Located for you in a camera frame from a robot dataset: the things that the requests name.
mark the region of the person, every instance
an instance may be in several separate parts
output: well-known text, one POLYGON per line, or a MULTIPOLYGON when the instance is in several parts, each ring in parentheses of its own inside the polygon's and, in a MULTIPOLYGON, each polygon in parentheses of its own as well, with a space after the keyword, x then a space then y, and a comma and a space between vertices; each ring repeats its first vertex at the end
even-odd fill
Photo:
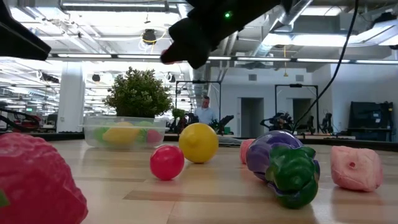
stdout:
POLYGON ((195 116, 198 116, 199 122, 203 124, 210 124, 213 120, 217 120, 216 114, 209 107, 210 98, 208 96, 204 96, 201 107, 195 110, 195 116))

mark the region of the wooden table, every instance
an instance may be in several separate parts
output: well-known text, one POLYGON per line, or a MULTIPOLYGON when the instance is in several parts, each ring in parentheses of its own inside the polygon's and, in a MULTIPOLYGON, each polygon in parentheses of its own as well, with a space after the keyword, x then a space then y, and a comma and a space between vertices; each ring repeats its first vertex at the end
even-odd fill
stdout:
POLYGON ((288 210, 241 165, 238 148, 220 148, 206 164, 186 161, 175 180, 162 182, 149 170, 150 149, 95 149, 80 140, 53 145, 88 200, 90 212, 83 224, 398 223, 394 152, 378 152, 384 166, 382 186, 359 193, 332 182, 330 146, 312 146, 321 166, 318 195, 309 206, 288 210))

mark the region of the column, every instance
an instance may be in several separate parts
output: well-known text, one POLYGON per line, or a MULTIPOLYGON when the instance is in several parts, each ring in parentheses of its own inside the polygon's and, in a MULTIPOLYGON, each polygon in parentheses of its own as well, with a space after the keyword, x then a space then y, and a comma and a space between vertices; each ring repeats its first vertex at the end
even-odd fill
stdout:
POLYGON ((86 75, 81 62, 64 62, 61 76, 57 133, 80 132, 84 117, 86 75))

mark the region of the clear plastic bin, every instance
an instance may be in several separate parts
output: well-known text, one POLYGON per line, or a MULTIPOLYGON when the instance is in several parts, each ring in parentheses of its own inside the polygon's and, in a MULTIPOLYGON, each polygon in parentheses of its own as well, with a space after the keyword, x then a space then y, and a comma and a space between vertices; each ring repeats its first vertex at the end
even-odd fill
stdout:
POLYGON ((166 120, 116 116, 87 116, 85 140, 93 147, 132 149, 163 143, 166 120))

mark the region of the green plant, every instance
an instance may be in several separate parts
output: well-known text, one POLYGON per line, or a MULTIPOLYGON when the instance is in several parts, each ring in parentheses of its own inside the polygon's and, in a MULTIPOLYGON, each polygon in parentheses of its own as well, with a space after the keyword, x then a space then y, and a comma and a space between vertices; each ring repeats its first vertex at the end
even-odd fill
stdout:
POLYGON ((116 109, 118 116, 154 118, 172 108, 167 87, 154 76, 155 70, 133 70, 118 75, 106 97, 105 105, 116 109))
POLYGON ((181 110, 181 109, 174 108, 172 110, 172 115, 173 115, 173 118, 181 118, 181 117, 185 116, 185 111, 181 110))

